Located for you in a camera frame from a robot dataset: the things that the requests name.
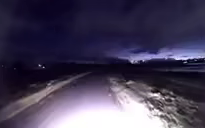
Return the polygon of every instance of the cloud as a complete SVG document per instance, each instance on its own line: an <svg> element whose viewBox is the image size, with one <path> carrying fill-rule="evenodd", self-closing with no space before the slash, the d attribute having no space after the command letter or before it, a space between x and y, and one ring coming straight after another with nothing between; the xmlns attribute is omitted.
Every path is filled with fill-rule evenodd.
<svg viewBox="0 0 205 128"><path fill-rule="evenodd" d="M205 0L13 0L2 5L0 51L6 46L11 56L159 56L164 48L184 48L190 41L205 49L197 45L205 43Z"/></svg>
<svg viewBox="0 0 205 128"><path fill-rule="evenodd" d="M171 48L161 48L157 54L151 54L149 52L142 52L139 54L128 53L126 56L122 56L125 59L130 60L147 60L153 58L175 58L175 59L188 59L188 58L200 58L205 57L205 46L203 44L192 44L191 42L185 42L184 46L175 45Z"/></svg>

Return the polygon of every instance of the roadside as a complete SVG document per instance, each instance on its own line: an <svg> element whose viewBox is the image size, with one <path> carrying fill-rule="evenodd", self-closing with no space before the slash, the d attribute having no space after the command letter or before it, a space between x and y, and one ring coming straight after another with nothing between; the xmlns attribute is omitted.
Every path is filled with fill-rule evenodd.
<svg viewBox="0 0 205 128"><path fill-rule="evenodd" d="M7 93L5 96L0 97L0 109L5 107L6 105L21 99L23 97L27 97L33 93L36 93L50 85L56 84L59 81L66 80L68 78L71 78L72 76L75 76L76 74L70 74L70 75L65 75L63 77L60 77L59 79L53 79L53 80L48 80L46 82L36 82L34 84L28 85L28 87L24 89L20 89L19 91L16 92L11 92Z"/></svg>
<svg viewBox="0 0 205 128"><path fill-rule="evenodd" d="M47 97L54 91L87 74L89 73L82 73L66 80L64 80L64 78L61 78L59 80L51 82L50 84L45 84L44 88L35 93L29 93L28 96L12 101L9 105L0 109L0 122L12 118L13 116L19 114L26 108L38 103L40 100Z"/></svg>

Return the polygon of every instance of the snow-covered field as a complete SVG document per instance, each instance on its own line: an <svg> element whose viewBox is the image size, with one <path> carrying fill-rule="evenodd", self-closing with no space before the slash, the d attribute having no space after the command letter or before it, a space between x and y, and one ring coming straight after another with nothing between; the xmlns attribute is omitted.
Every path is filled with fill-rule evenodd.
<svg viewBox="0 0 205 128"><path fill-rule="evenodd" d="M137 118L138 127L205 128L205 103L142 81L114 77L110 82L119 106Z"/></svg>
<svg viewBox="0 0 205 128"><path fill-rule="evenodd" d="M155 69L157 71L172 71L172 72L201 72L205 73L205 66L203 65L193 65L188 67L176 67L176 68L160 68Z"/></svg>

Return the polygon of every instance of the dark sky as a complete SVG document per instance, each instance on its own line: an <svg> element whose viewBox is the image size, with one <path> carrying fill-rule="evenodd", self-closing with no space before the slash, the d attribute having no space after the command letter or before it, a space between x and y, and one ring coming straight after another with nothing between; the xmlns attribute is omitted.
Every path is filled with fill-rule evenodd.
<svg viewBox="0 0 205 128"><path fill-rule="evenodd" d="M0 0L0 60L205 56L205 0Z"/></svg>

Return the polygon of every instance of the road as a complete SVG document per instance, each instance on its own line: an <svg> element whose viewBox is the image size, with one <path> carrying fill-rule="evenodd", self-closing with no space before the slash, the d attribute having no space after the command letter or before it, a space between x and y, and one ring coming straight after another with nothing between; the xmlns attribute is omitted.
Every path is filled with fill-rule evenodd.
<svg viewBox="0 0 205 128"><path fill-rule="evenodd" d="M109 82L102 74L90 74L48 96L14 118L0 124L0 128L46 128L59 116L68 117L82 109L117 109L109 96Z"/></svg>
<svg viewBox="0 0 205 128"><path fill-rule="evenodd" d="M161 74L91 73L0 128L205 128L205 100L193 99L204 88Z"/></svg>

